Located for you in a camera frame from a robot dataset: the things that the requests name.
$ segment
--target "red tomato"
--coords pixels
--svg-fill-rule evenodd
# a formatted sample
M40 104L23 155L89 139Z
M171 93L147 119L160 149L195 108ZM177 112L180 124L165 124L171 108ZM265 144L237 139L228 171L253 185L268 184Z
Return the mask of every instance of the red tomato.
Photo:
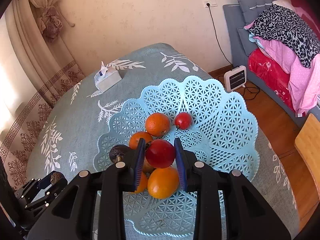
M174 119L174 124L178 129L185 130L188 129L191 125L191 115L185 112L182 112L176 116Z
M156 139L146 150L146 159L155 168L164 169L169 167L176 157L176 151L171 143Z

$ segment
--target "tissue box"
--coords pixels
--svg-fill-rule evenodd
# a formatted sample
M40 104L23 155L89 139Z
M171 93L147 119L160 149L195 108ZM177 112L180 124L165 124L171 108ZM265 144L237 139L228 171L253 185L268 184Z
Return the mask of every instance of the tissue box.
M104 76L101 75L102 74L99 71L94 76L94 83L101 93L107 91L109 88L111 88L113 85L117 84L121 80L119 72L112 67L108 68L108 71L105 73Z

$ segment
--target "basket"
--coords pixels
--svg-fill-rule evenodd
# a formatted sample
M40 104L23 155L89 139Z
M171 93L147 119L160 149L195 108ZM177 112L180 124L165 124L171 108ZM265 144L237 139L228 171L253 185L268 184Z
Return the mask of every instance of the basket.
M173 144L180 137L183 148L196 154L218 171L240 170L249 181L258 171L260 157L254 144L258 123L248 112L245 101L237 92L226 93L216 79L203 81L188 76L183 82L165 79L158 86L145 87L138 99L128 99L119 113L108 123L109 132L98 139L99 152L94 157L96 171L112 163L108 153L117 144L128 145L132 134L145 131L147 117L155 112L166 114L171 121L170 131L163 137ZM188 112L192 126L177 130L175 116ZM225 216L223 195L219 192L221 216ZM189 236L194 231L196 192L178 190L171 197L158 200L145 190L139 194L123 194L124 218L144 235Z

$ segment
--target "dark purple fruit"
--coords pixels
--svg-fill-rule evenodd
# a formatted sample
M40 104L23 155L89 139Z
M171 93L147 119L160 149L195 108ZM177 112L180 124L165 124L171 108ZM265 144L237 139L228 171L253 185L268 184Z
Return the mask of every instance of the dark purple fruit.
M116 146L113 146L110 150L109 158L114 164L116 164L117 162L122 162L124 155L131 150L132 149L129 148L127 145L118 144Z

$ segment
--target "metal screw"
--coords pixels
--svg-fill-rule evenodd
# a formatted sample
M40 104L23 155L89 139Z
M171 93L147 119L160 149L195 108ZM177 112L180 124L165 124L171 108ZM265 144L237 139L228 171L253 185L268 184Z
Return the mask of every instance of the metal screw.
M241 175L241 171L232 170L232 171L231 171L231 174L232 174L233 176L239 177L239 176Z
M204 163L203 162L195 162L195 166L197 168L203 168L204 167Z
M81 178L88 176L88 174L89 174L89 171L86 171L86 170L83 170L83 171L79 172L79 176Z
M117 162L116 163L116 167L117 168L123 168L125 166L125 163L124 162Z

